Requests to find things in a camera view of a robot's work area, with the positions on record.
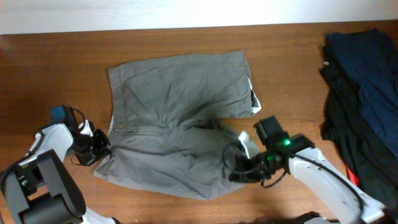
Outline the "grey shorts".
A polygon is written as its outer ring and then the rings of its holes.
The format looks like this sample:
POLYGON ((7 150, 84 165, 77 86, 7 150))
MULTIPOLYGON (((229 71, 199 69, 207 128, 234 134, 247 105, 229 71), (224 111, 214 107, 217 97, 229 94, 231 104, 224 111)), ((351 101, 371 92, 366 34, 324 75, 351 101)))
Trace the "grey shorts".
POLYGON ((128 62, 108 75, 111 154, 95 177, 196 200, 241 188, 228 179, 234 157, 223 155, 238 134, 223 119, 261 110, 242 50, 128 62))

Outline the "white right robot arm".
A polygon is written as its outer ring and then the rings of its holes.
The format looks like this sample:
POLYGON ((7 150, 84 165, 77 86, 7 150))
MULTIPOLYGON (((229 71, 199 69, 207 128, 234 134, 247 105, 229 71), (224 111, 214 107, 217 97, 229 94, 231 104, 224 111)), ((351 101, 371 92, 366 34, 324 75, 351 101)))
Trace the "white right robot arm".
POLYGON ((236 141, 238 150, 229 180, 240 183, 265 183, 278 170, 305 184, 335 215, 340 223, 382 223, 387 219, 386 206, 355 186, 339 172, 307 137, 280 133, 264 138, 261 152, 242 132, 236 141))

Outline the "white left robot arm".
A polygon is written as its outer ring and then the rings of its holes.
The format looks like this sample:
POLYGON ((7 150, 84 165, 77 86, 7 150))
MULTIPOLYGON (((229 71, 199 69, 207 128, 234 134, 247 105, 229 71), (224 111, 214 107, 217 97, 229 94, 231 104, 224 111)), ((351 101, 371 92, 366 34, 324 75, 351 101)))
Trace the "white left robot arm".
POLYGON ((63 165, 73 136, 64 124, 35 135, 25 157, 1 174, 1 192, 15 223, 117 224, 86 207, 77 184, 63 165))

